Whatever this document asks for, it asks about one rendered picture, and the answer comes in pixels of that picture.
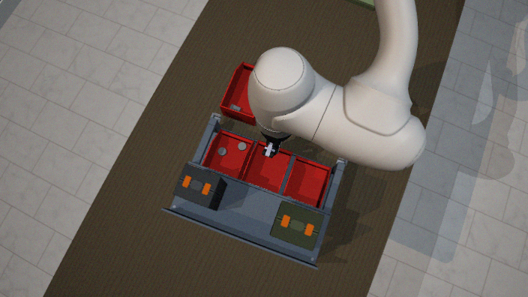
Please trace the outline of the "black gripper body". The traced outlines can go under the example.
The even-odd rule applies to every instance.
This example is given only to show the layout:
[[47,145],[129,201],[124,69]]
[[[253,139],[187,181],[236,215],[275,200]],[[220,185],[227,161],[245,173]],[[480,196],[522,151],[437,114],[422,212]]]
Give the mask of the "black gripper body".
[[267,146],[269,145],[269,143],[273,143],[272,147],[275,147],[277,143],[282,142],[284,140],[287,140],[292,134],[290,134],[289,136],[286,136],[284,138],[279,138],[279,139],[274,138],[272,136],[265,135],[264,133],[262,133],[262,135],[267,139],[266,140],[266,145]]

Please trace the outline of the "grey metal shelf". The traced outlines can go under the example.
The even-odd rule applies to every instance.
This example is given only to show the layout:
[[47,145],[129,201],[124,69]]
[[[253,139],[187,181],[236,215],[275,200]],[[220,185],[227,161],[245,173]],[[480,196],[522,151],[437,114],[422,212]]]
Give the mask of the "grey metal shelf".
[[[172,205],[169,209],[161,208],[161,210],[213,230],[217,233],[221,233],[225,236],[229,236],[230,238],[239,240],[240,242],[244,242],[256,248],[260,248],[264,251],[268,251],[272,254],[276,254],[280,257],[318,270],[318,267],[315,266],[315,263],[317,261],[320,247],[326,233],[329,219],[332,215],[332,206],[335,201],[338,187],[341,182],[341,177],[348,160],[344,160],[343,158],[339,157],[337,159],[336,165],[332,167],[292,153],[292,157],[287,167],[286,174],[283,178],[279,193],[275,193],[246,181],[226,175],[222,172],[202,166],[209,146],[220,129],[239,135],[240,137],[247,138],[249,140],[254,140],[254,146],[257,144],[258,140],[251,139],[250,137],[221,128],[219,124],[220,121],[220,114],[211,114],[211,118],[208,122],[193,160],[192,162],[188,161],[189,165],[210,173],[214,173],[220,176],[227,183],[226,190],[223,194],[223,199],[220,201],[218,210],[213,211],[179,196],[174,197]],[[283,196],[284,188],[286,187],[293,163],[296,159],[296,155],[327,167],[331,167],[329,183],[322,201],[321,208],[316,208],[312,205],[308,205],[287,196]],[[320,228],[313,251],[306,250],[302,247],[290,244],[289,242],[269,235],[282,200],[324,215],[322,226]],[[214,228],[205,224],[209,224]],[[288,255],[295,257],[296,259],[291,258]]]

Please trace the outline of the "red open-front bin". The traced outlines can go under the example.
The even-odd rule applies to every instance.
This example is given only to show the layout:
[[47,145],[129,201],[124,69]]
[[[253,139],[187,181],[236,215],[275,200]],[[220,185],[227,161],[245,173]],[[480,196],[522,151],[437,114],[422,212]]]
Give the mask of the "red open-front bin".
[[262,155],[266,142],[257,141],[250,154],[241,180],[278,194],[292,153],[279,148],[273,158]]
[[303,157],[295,157],[283,196],[290,196],[294,200],[320,209],[330,172],[331,169],[325,165]]
[[[244,66],[243,66],[244,65]],[[225,95],[220,103],[223,116],[255,126],[255,116],[248,101],[248,80],[254,65],[242,62],[234,71]],[[229,109],[231,104],[241,107],[241,111]]]
[[[244,151],[238,148],[241,142],[247,146]],[[226,149],[224,156],[218,154],[218,149],[221,147]],[[211,141],[202,166],[241,180],[253,147],[254,143],[250,139],[220,130]]]

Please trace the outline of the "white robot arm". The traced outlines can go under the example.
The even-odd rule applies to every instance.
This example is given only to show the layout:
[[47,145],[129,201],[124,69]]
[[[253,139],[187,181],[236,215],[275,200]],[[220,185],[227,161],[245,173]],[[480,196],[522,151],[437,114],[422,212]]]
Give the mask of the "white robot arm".
[[344,87],[320,76],[292,48],[275,47],[258,58],[247,96],[263,134],[312,140],[333,155],[381,171],[397,172],[420,158],[426,131],[410,112],[408,92],[419,38],[415,0],[373,3],[379,49],[370,67]]

